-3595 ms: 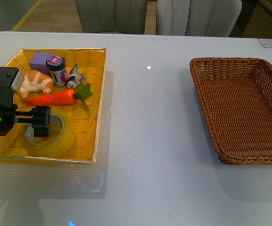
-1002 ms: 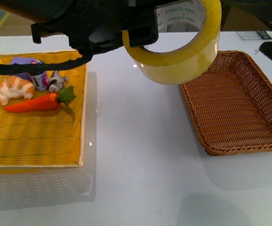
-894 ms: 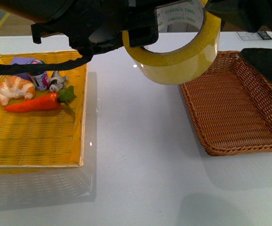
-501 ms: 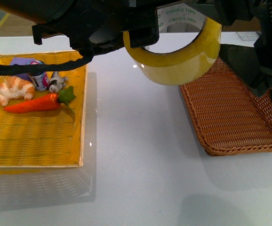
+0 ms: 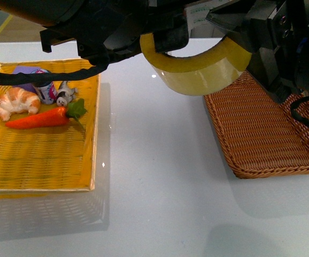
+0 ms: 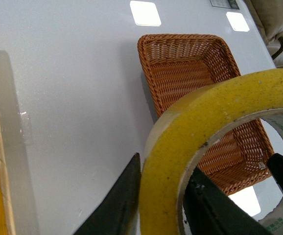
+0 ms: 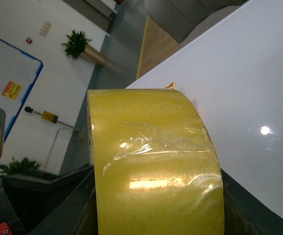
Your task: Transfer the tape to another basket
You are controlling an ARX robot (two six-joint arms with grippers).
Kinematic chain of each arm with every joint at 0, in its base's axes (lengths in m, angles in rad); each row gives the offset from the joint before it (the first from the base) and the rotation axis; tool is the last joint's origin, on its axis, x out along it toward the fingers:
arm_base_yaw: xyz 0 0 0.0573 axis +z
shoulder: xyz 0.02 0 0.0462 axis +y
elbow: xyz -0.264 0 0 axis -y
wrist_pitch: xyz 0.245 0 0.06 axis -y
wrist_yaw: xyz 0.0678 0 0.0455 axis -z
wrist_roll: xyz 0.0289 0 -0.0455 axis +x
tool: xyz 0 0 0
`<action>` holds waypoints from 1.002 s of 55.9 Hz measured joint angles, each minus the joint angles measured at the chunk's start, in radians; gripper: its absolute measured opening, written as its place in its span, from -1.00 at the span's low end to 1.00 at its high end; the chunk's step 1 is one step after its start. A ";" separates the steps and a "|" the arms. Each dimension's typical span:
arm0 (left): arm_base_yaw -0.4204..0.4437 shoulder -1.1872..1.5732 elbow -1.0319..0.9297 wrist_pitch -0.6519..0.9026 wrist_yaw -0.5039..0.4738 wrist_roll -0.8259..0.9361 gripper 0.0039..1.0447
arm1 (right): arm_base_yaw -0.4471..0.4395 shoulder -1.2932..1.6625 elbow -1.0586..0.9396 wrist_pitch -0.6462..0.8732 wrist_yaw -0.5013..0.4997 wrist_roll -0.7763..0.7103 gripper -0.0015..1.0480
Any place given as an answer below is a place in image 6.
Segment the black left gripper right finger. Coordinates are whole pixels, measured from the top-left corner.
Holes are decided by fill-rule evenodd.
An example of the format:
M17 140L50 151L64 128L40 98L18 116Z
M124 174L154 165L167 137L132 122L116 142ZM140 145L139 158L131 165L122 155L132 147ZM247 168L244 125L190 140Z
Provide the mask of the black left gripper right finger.
M186 187L183 207L193 235L270 235L196 167Z

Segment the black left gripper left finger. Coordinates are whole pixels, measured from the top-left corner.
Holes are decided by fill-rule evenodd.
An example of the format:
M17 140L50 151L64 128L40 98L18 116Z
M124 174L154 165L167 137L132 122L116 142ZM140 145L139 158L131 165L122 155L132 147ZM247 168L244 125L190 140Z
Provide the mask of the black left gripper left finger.
M135 235L141 182L140 154L135 153L76 235Z

